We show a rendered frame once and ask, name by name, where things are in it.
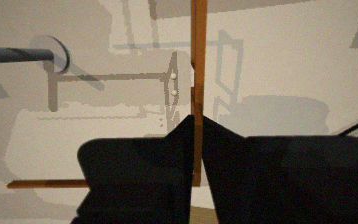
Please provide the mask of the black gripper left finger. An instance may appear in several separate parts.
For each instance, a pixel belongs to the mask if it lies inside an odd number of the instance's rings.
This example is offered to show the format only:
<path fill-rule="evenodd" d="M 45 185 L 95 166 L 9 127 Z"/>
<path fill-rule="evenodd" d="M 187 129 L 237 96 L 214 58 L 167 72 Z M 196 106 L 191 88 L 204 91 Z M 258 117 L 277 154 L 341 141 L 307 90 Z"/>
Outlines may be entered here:
<path fill-rule="evenodd" d="M 89 190 L 94 184 L 166 182 L 173 186 L 175 217 L 189 224 L 194 164 L 194 115 L 165 137 L 97 138 L 77 158 Z"/>

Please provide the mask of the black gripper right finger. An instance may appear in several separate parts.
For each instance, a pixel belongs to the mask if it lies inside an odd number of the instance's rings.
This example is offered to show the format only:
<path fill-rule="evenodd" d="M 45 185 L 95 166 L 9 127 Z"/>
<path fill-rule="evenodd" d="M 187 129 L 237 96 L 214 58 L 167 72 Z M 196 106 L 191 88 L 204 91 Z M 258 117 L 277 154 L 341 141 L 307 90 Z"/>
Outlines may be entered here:
<path fill-rule="evenodd" d="M 202 160 L 218 224 L 247 224 L 264 167 L 355 167 L 358 138 L 243 137 L 203 115 Z"/>

